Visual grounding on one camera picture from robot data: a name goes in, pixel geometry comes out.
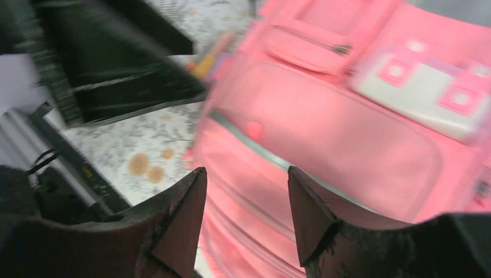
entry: floral surface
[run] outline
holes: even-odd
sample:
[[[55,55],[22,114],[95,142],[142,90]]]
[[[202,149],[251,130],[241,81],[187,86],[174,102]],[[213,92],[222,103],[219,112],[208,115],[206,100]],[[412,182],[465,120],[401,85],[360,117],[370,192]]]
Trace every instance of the floral surface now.
[[[190,37],[197,52],[221,31],[233,28],[243,35],[250,21],[248,0],[147,2]],[[185,64],[190,56],[172,58]],[[201,103],[170,107],[110,125],[66,130],[63,134],[135,205],[189,172],[182,156],[194,139],[201,107]],[[200,251],[196,269],[205,278],[213,277]]]

